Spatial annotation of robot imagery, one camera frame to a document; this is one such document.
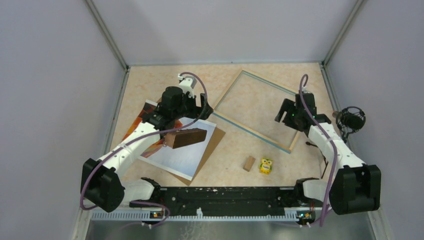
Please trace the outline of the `wooden picture frame blue edges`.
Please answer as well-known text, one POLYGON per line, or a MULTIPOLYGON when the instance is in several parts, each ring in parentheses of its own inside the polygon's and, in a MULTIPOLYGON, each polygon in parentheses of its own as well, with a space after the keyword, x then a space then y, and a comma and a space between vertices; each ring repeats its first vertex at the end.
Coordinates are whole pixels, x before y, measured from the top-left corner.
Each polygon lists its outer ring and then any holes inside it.
POLYGON ((286 84, 241 68, 213 104, 214 115, 290 154, 301 133, 275 118, 283 100, 294 98, 286 84))

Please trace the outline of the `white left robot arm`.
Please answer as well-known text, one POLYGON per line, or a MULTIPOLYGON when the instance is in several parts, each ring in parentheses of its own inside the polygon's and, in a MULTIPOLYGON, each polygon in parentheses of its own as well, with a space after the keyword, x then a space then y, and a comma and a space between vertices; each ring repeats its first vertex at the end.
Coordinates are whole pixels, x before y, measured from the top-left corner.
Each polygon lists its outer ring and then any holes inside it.
POLYGON ((206 120, 213 112, 208 103, 208 93, 200 94, 201 105, 196 96, 180 86, 169 86, 162 93, 161 101, 150 112, 141 116, 141 122, 119 145, 97 160, 89 158, 82 165, 79 206, 92 210, 84 200, 110 213, 124 200, 125 187, 121 176, 148 147, 167 133, 176 132, 206 120))

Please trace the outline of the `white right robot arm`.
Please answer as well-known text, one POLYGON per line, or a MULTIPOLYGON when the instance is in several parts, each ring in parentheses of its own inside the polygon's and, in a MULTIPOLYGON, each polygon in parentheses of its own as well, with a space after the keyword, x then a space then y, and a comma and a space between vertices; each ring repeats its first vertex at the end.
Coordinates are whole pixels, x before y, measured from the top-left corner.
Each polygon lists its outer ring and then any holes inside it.
POLYGON ((315 97, 310 92, 296 94, 295 99, 284 99, 276 122, 304 133, 332 164, 331 183, 311 179, 293 192, 299 206, 307 206, 313 199, 327 203, 337 215, 376 211, 380 208, 381 170, 357 157, 337 134, 331 120, 318 114, 315 97))

